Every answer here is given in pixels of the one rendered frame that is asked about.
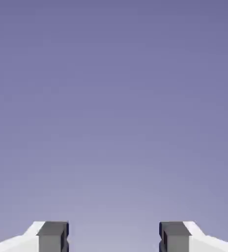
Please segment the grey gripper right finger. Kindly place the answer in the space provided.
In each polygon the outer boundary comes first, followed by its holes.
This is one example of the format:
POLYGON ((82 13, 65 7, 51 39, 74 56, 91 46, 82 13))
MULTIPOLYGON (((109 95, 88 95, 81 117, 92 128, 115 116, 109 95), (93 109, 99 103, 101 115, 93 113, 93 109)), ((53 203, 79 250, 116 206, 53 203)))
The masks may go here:
POLYGON ((159 235, 159 252, 228 252, 228 242, 204 234, 194 221, 161 221, 159 235))

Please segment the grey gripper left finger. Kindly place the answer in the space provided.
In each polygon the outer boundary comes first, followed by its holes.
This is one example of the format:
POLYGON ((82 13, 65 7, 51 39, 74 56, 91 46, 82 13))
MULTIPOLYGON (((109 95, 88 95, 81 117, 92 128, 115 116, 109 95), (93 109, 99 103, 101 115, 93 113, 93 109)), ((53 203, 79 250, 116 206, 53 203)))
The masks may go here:
POLYGON ((22 235, 0 242, 0 252, 69 252, 69 222, 34 221, 22 235))

